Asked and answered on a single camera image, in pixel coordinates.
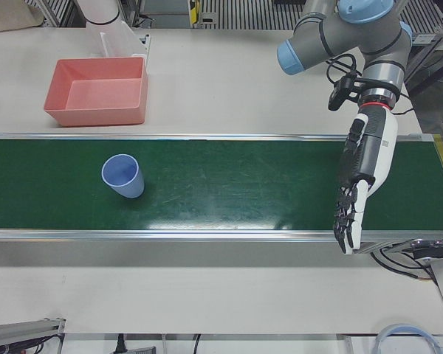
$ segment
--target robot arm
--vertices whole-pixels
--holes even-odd
[[[363,77],[353,72],[337,82],[329,108],[344,100],[360,107],[340,159],[340,189],[334,235],[344,253],[360,247],[368,196],[386,180],[397,135],[391,113],[399,99],[411,49],[410,27],[393,11],[394,0],[311,0],[294,30],[278,48],[287,74],[297,74],[358,46],[365,58]]]

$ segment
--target green conveyor belt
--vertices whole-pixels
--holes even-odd
[[[0,229],[329,230],[342,142],[0,139]],[[137,158],[142,197],[100,178]],[[432,142],[400,142],[368,199],[364,229],[443,230],[443,168]]]

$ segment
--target plastic bin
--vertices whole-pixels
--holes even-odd
[[[61,59],[44,110],[65,127],[141,124],[148,75],[144,59]]]

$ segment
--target cup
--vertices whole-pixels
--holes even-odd
[[[115,192],[127,198],[138,198],[145,189],[138,161],[125,153],[105,161],[102,166],[102,179]]]

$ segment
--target white table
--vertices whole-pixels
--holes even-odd
[[[356,116],[350,102],[328,110],[326,64],[296,76],[282,72],[276,49],[287,31],[150,33],[145,123],[102,128],[59,128],[43,111],[56,61],[90,56],[83,29],[0,33],[0,133],[346,135]],[[410,106],[402,98],[395,111]],[[399,117],[399,134],[410,133],[421,133],[414,112]]]
[[[88,56],[84,31],[0,33],[0,133],[346,134],[356,114],[327,110],[325,65],[283,74],[275,49],[288,32],[151,35],[146,123],[67,129],[42,106],[56,60]],[[420,133],[413,113],[399,133]],[[375,333],[392,322],[443,333],[432,283],[334,244],[0,243],[0,324],[55,316],[70,333]]]

